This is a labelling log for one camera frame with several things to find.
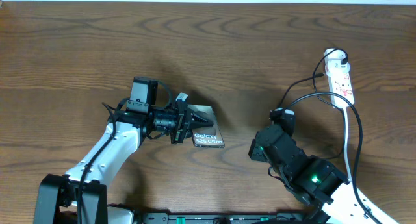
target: green led indicator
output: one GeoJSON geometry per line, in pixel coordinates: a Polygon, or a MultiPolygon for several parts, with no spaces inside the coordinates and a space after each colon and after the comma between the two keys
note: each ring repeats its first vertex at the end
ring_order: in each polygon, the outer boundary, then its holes
{"type": "Polygon", "coordinates": [[[318,177],[315,175],[314,177],[312,177],[312,182],[314,182],[314,183],[317,183],[317,182],[319,182],[319,179],[318,179],[318,177]]]}

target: white cable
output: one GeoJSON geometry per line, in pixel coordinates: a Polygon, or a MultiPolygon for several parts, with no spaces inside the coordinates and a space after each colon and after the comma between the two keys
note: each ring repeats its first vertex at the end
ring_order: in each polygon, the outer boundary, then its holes
{"type": "Polygon", "coordinates": [[[346,108],[343,108],[344,112],[344,121],[345,121],[345,137],[344,137],[344,159],[345,159],[345,167],[346,167],[346,173],[348,175],[348,178],[350,181],[352,181],[351,176],[351,169],[350,169],[350,163],[348,162],[348,115],[346,113],[346,108]]]}

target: tabletop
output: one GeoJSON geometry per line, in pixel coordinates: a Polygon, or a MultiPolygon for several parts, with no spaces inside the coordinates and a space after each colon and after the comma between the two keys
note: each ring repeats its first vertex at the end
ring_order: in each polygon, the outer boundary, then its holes
{"type": "MultiPolygon", "coordinates": [[[[303,210],[248,150],[294,81],[327,48],[348,51],[363,122],[357,183],[401,223],[416,222],[416,7],[387,5],[6,2],[0,9],[0,219],[33,221],[40,181],[80,161],[105,130],[104,101],[134,76],[211,105],[224,149],[145,140],[108,188],[109,203],[171,212],[303,210]]],[[[318,89],[328,90],[326,77],[318,89]]],[[[284,105],[313,92],[295,86],[284,105]]],[[[159,90],[158,103],[166,101],[159,90]]],[[[309,155],[343,146],[338,111],[293,108],[309,155]]],[[[358,126],[350,116],[350,163],[358,126]]],[[[345,171],[343,158],[332,162],[345,171]]]]}

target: power strip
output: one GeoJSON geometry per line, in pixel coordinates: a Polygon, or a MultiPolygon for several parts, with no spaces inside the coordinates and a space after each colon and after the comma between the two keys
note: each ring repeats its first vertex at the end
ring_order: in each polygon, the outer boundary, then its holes
{"type": "MultiPolygon", "coordinates": [[[[327,49],[324,55],[334,49],[327,49]]],[[[330,85],[330,92],[342,95],[354,104],[354,94],[350,80],[350,63],[341,64],[341,60],[346,54],[341,50],[336,50],[325,57],[325,72],[330,85]]],[[[348,104],[339,97],[331,96],[332,104],[338,108],[346,108],[348,104]]]]}

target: wooden table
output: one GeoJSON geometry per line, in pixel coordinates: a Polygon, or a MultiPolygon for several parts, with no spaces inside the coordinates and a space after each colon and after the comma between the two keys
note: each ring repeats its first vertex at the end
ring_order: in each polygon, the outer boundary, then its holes
{"type": "MultiPolygon", "coordinates": [[[[109,187],[110,203],[171,212],[304,209],[248,149],[292,82],[329,47],[348,51],[364,129],[360,189],[416,222],[416,8],[370,5],[6,2],[0,10],[0,222],[33,220],[40,181],[101,137],[134,76],[213,105],[225,149],[146,140],[109,187]]],[[[326,78],[319,90],[328,90],[326,78]]],[[[313,91],[294,87],[285,102],[313,91]]],[[[159,102],[166,100],[160,91],[159,102]]],[[[342,118],[317,99],[294,107],[307,154],[342,148],[342,118]]],[[[358,128],[350,112],[350,159],[358,128]]],[[[343,159],[333,160],[345,170],[343,159]]]]}

